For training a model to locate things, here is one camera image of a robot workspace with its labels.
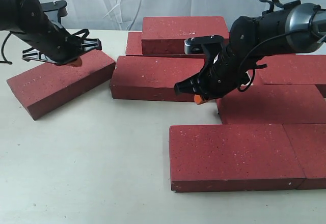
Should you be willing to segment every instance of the robotic arm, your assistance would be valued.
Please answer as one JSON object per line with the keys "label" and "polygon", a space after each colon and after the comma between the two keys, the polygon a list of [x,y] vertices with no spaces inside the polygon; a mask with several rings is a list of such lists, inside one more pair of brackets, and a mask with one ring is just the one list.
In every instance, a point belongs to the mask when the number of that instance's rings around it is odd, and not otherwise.
{"label": "robotic arm", "polygon": [[[312,3],[259,0],[269,10],[259,17],[239,17],[232,25],[227,42],[218,35],[185,40],[185,53],[204,53],[205,64],[199,73],[175,84],[176,94],[195,95],[202,104],[224,97],[238,89],[246,91],[255,78],[256,63],[265,56],[311,53],[326,42],[326,10]],[[250,79],[248,71],[253,70]]]}
{"label": "robotic arm", "polygon": [[4,55],[10,35],[31,46],[22,52],[25,61],[66,65],[86,52],[101,50],[99,39],[87,38],[87,29],[70,34],[61,25],[61,17],[67,16],[66,6],[66,1],[41,4],[38,0],[0,0],[0,31],[9,31],[1,48],[4,61],[0,63],[12,64]]}

